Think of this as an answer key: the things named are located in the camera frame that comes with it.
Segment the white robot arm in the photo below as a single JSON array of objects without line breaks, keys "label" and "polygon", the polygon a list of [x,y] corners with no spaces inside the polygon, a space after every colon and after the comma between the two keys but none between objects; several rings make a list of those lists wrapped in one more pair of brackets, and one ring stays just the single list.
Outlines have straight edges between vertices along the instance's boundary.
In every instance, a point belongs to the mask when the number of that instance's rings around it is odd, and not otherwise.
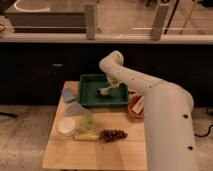
[{"label": "white robot arm", "polygon": [[144,130],[148,171],[200,171],[192,122],[194,101],[181,86],[123,66],[113,51],[99,62],[108,82],[125,83],[145,96]]}]

